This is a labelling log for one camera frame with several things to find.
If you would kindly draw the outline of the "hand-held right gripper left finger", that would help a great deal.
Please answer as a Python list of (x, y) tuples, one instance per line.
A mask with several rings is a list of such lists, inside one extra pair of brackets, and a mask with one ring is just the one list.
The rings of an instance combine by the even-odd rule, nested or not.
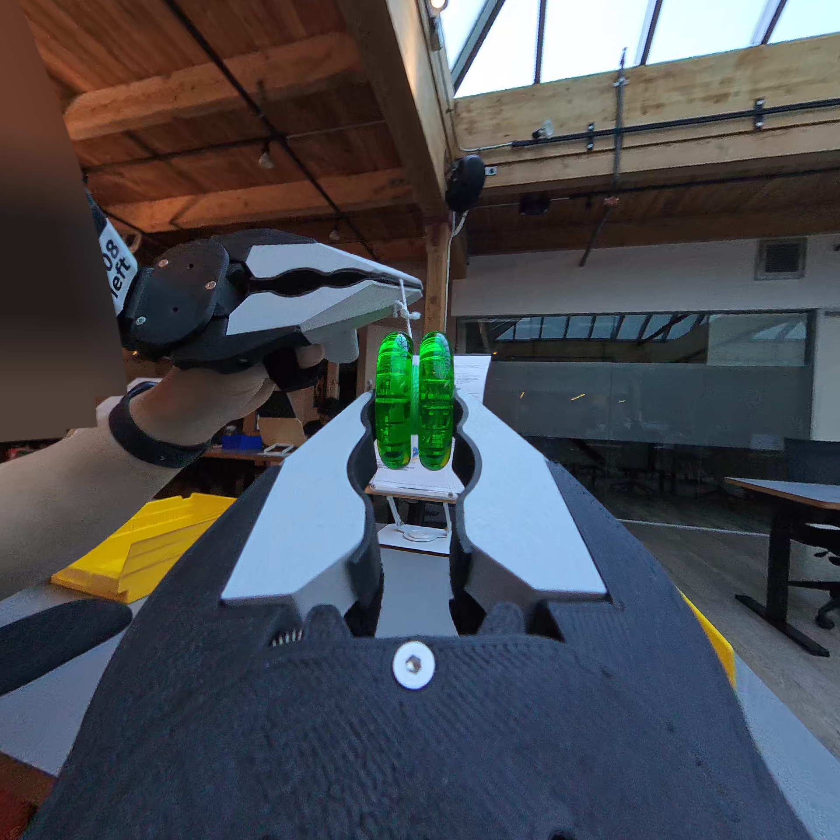
[(373, 636), (384, 574), (365, 490), (377, 469), (374, 395), (362, 394), (285, 458), (222, 590), (227, 606), (331, 605)]

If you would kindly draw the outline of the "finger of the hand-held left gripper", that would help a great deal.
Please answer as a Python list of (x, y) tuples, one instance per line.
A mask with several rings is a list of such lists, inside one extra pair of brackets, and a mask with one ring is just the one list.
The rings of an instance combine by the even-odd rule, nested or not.
[(410, 305), (423, 294), (422, 282), (413, 277), (363, 278), (348, 286), (323, 286), (294, 297), (261, 291), (228, 317), (226, 335), (292, 329), (310, 344), (320, 344), (329, 362), (350, 363), (359, 357), (359, 328), (388, 317), (397, 302)]
[(406, 273), (347, 251), (318, 243), (255, 245), (248, 253), (254, 287), (275, 293), (309, 293), (322, 287), (347, 288), (373, 280), (405, 291), (423, 292)]

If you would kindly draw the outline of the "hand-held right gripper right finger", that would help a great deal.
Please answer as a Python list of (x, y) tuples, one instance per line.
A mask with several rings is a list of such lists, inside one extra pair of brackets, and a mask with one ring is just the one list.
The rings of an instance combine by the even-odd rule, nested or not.
[(449, 551), (459, 635), (501, 603), (529, 625), (550, 603), (608, 601), (549, 461), (467, 392), (454, 399), (453, 469), (463, 484)]

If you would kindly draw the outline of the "green translucent yoyo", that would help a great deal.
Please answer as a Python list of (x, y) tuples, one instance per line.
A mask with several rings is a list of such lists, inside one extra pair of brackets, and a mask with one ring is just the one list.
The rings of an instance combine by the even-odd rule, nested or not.
[(455, 365), (447, 337), (425, 334), (418, 350), (405, 332), (392, 332), (377, 354), (374, 382), (375, 439), (383, 465), (448, 465), (454, 436)]

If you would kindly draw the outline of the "person's left forearm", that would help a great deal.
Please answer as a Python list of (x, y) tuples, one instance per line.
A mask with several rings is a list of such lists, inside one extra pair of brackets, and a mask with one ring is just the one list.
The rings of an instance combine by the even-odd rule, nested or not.
[(133, 457), (106, 423), (2, 463), (2, 598), (89, 553), (177, 474)]

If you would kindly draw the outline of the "person's left hand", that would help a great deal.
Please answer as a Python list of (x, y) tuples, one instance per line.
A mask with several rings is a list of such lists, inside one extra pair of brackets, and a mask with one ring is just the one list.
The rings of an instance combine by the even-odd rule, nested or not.
[(172, 368), (159, 384), (129, 402), (139, 430), (166, 444), (197, 446), (262, 407), (277, 385), (266, 367), (224, 374)]

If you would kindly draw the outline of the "white tablet stand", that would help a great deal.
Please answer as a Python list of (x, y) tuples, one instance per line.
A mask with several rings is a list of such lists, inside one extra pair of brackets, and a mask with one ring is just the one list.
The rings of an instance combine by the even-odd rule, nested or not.
[(402, 499), (392, 496), (386, 496), (385, 499), (393, 522), (384, 525), (378, 531), (377, 537), (382, 547), (438, 556), (449, 554), (453, 530), (451, 505), (445, 501), (432, 501), (432, 503), (441, 507), (445, 519), (443, 528), (433, 528), (424, 524), (412, 524), (404, 520), (400, 515), (397, 504)]

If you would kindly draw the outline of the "cardboard box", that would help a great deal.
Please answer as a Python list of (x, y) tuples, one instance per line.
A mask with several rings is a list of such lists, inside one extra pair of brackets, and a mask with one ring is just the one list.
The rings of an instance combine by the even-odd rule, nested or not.
[(258, 415), (257, 427), (265, 450), (298, 448), (307, 441), (303, 425), (296, 417)]

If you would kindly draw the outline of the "yellow plastic bin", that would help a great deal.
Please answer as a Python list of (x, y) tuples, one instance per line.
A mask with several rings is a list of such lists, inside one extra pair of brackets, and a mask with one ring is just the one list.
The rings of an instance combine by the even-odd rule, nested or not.
[(146, 504), (51, 582), (125, 605), (148, 596), (175, 563), (238, 500), (194, 493)]

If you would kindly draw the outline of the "black wristband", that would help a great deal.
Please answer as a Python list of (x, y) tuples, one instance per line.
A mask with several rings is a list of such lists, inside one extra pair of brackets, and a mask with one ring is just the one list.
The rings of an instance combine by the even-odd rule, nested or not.
[(181, 445), (161, 441), (145, 433), (135, 423), (130, 405), (132, 400), (156, 386), (151, 380), (137, 382), (123, 396), (108, 415), (108, 429), (114, 441), (129, 455), (145, 464), (163, 469), (181, 470), (203, 457), (213, 441)]

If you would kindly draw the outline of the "printed instruction sheet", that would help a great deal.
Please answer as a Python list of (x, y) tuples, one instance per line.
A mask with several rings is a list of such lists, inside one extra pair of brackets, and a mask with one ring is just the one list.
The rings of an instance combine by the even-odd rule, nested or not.
[[(490, 355), (457, 355), (455, 364), (456, 389), (464, 391), (483, 403)], [(412, 457), (402, 469), (389, 469), (376, 456), (377, 471), (367, 490), (370, 494), (392, 497), (419, 498), (433, 501), (455, 501), (463, 491), (463, 483), (453, 470), (453, 456), (440, 470), (423, 467), (418, 457), (416, 435), (412, 436)]]

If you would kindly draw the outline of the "black hanging speaker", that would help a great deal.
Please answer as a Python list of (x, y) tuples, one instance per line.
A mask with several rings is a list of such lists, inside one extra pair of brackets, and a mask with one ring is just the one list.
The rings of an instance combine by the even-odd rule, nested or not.
[(455, 160), (448, 171), (445, 201), (454, 214), (466, 214), (478, 204), (486, 180), (486, 165), (479, 154)]

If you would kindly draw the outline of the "black office chair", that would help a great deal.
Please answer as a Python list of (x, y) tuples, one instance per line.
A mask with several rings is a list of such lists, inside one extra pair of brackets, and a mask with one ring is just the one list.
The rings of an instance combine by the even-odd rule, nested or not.
[[(839, 485), (839, 443), (819, 440), (786, 438), (784, 441), (786, 478), (791, 482)], [(807, 569), (816, 561), (831, 564), (836, 570), (839, 565), (838, 526), (824, 523), (806, 523), (796, 526), (793, 540), (806, 546), (813, 560), (804, 563)], [(823, 587), (829, 592), (829, 600), (815, 615), (815, 624), (830, 630), (835, 626), (831, 617), (839, 608), (838, 582)]]

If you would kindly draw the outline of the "wooden support post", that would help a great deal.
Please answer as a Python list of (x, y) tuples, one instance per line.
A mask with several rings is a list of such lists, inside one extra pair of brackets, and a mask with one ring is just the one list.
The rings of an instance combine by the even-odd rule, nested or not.
[(448, 318), (450, 253), (454, 216), (426, 225), (426, 279), (424, 286), (424, 331), (445, 333)]

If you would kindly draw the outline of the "wall vent grille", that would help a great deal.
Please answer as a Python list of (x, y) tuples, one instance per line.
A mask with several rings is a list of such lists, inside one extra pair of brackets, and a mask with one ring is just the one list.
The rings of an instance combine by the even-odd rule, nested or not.
[(757, 244), (756, 281), (800, 280), (805, 276), (807, 238), (767, 238)]

